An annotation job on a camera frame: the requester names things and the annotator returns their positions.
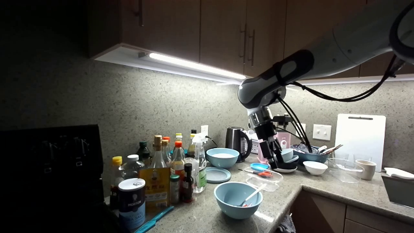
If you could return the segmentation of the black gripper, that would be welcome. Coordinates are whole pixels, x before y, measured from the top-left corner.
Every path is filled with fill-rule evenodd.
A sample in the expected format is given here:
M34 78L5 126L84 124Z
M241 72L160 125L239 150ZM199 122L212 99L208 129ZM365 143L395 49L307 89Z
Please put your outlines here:
M279 142L274 138L276 126L272 122L264 122L257 126L257 135L261 138L260 148L264 157L273 169L287 168L287 163L282 157Z

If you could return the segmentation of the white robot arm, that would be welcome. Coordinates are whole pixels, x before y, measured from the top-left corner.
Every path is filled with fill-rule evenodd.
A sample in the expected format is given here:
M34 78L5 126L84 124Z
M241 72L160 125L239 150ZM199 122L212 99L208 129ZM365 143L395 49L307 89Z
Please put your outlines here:
M375 0L335 25L320 40L276 62L267 71L239 84L238 99L247 108L250 126L272 169L292 169L285 161L268 106L283 102L286 86L300 78L344 72L387 51L393 56L382 81L405 63L414 63L414 0Z

